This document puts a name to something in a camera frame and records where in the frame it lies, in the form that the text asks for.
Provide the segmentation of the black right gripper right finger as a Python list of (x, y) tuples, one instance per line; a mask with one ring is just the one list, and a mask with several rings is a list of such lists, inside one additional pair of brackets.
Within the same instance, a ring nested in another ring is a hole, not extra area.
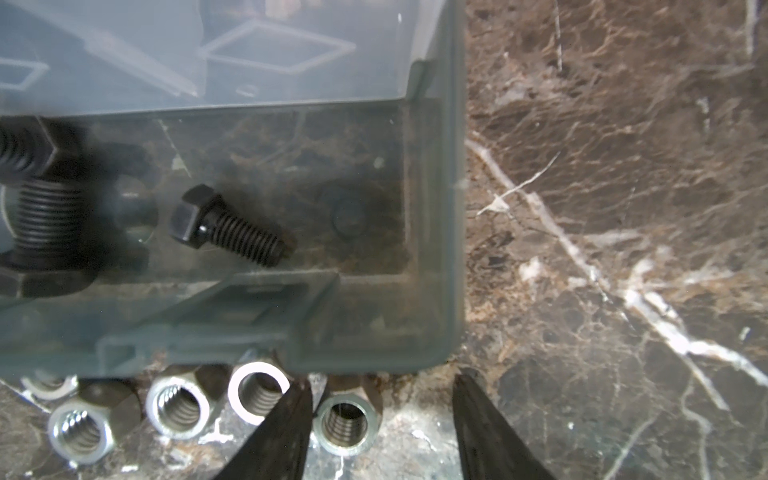
[(465, 479), (554, 479), (471, 376), (455, 377), (452, 409)]

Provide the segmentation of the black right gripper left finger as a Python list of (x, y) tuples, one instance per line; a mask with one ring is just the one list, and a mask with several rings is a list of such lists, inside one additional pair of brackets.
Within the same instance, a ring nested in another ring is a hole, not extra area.
[(302, 479), (312, 406), (310, 382), (294, 382), (215, 479)]

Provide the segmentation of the silver hex nut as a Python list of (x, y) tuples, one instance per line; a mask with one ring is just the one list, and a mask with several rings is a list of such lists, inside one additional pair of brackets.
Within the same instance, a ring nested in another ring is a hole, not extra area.
[(22, 377), (21, 384), (36, 399), (56, 401), (75, 393), (79, 388), (79, 379), (76, 375), (53, 377), (37, 372), (35, 375)]
[(329, 376), (313, 418), (327, 452), (352, 457), (371, 448), (383, 418), (383, 399), (368, 375)]
[(199, 437), (219, 416), (231, 369), (228, 365), (173, 365), (152, 381), (145, 411), (153, 427), (165, 437)]
[(291, 387), (292, 377), (271, 360), (237, 365), (230, 377), (227, 398), (245, 423), (259, 426)]
[(142, 421), (141, 402), (127, 384), (90, 383), (56, 407), (47, 432), (53, 449), (78, 465), (109, 455)]

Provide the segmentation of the black small screw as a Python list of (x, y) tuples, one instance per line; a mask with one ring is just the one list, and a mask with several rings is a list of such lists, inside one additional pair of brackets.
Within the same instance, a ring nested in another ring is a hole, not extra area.
[(288, 252), (280, 236), (235, 213), (218, 191), (205, 184), (182, 195), (168, 229), (183, 245), (199, 249), (210, 243), (262, 267), (275, 267)]

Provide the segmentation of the clear plastic organizer box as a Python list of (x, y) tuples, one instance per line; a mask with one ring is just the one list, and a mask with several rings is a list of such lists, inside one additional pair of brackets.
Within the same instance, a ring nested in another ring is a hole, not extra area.
[[(1, 374), (154, 359), (408, 373), (464, 326), (464, 3), (5, 1), (1, 118), (42, 117), (34, 178), (91, 186), (96, 277), (1, 294)], [(175, 241), (205, 184), (280, 236), (262, 267)]]

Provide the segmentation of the black hex bolt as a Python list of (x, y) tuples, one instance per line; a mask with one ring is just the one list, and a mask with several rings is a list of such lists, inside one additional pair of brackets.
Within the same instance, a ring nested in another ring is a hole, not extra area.
[(1, 183), (13, 185), (40, 177), (57, 151), (49, 123), (42, 117), (1, 118)]
[(87, 252), (91, 186), (66, 178), (22, 183), (10, 250), (1, 254), (1, 294), (14, 299), (80, 292), (96, 277)]

